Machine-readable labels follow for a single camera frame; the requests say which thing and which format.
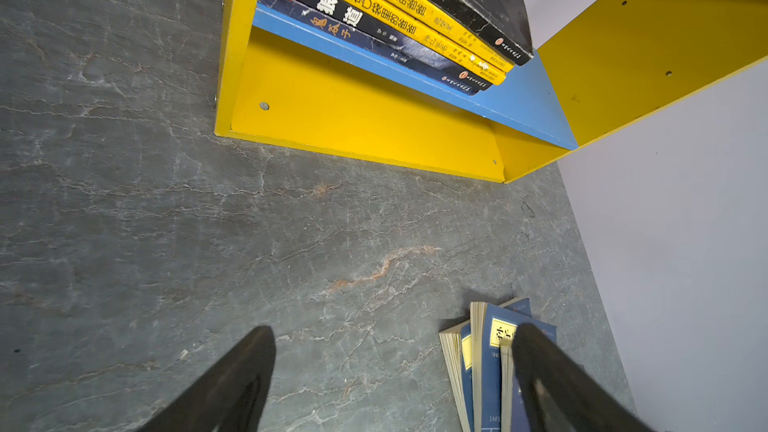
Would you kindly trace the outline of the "purple old man book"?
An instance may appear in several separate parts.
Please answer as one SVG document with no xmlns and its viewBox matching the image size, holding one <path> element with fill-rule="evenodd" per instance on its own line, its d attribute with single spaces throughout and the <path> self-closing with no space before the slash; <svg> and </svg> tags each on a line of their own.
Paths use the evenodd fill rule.
<svg viewBox="0 0 768 432">
<path fill-rule="evenodd" d="M 490 87 L 489 84 L 479 85 L 473 82 L 471 74 L 468 74 L 465 78 L 460 78 L 461 71 L 455 66 L 448 66 L 446 59 L 436 60 L 430 58 L 422 60 L 412 57 L 400 49 L 396 49 L 379 39 L 344 25 L 335 18 L 331 18 L 299 2 L 292 0 L 259 0 L 259 5 L 301 22 L 303 25 L 308 26 L 315 32 L 324 34 L 326 37 L 336 37 L 347 46 L 366 50 L 373 55 L 405 67 L 430 80 L 441 82 L 447 87 L 465 95 L 473 96 Z"/>
</svg>

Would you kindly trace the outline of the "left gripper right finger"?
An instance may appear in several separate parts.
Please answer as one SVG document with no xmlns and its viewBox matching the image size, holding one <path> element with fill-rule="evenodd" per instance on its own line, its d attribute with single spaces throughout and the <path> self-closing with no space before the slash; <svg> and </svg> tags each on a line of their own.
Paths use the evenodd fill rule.
<svg viewBox="0 0 768 432">
<path fill-rule="evenodd" d="M 531 430 L 651 431 L 535 325 L 517 328 L 512 355 Z"/>
</svg>

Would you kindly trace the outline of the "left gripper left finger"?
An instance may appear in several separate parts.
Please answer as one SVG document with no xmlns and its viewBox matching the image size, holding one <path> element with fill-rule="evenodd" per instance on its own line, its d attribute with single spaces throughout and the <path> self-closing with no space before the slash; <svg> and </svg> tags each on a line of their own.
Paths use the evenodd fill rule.
<svg viewBox="0 0 768 432">
<path fill-rule="evenodd" d="M 276 342 L 255 327 L 142 431 L 256 431 L 269 394 Z"/>
</svg>

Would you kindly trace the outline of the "yellow cartoon boy book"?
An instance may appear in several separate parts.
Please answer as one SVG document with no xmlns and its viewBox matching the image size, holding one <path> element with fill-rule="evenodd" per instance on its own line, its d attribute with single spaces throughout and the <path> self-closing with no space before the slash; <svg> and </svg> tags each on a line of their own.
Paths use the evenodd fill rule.
<svg viewBox="0 0 768 432">
<path fill-rule="evenodd" d="M 493 66 L 507 73 L 516 64 L 504 58 L 494 49 L 479 39 L 473 32 L 467 30 L 448 13 L 441 10 L 428 0 L 386 0 L 420 20 L 432 30 L 452 40 L 457 45 L 474 55 L 477 63 Z"/>
</svg>

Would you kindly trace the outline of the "black wolf eye book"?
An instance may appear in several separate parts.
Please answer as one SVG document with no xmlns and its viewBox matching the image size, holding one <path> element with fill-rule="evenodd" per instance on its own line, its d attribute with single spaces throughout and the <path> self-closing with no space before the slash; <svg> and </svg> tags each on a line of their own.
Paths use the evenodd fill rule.
<svg viewBox="0 0 768 432">
<path fill-rule="evenodd" d="M 396 49 L 400 49 L 415 58 L 436 60 L 446 59 L 448 66 L 455 66 L 461 74 L 460 78 L 465 78 L 468 74 L 473 76 L 472 81 L 479 85 L 491 83 L 481 78 L 480 76 L 466 70 L 462 66 L 452 62 L 451 60 L 443 57 L 442 55 L 430 50 L 424 45 L 412 40 L 400 31 L 390 27 L 389 25 L 379 21 L 377 18 L 355 8 L 349 3 L 343 0 L 292 0 L 299 2 L 311 9 L 319 11 L 331 18 L 335 18 L 344 25 L 348 25 L 357 31 L 363 32 L 366 35 L 379 39 L 385 44 L 390 45 Z"/>
</svg>

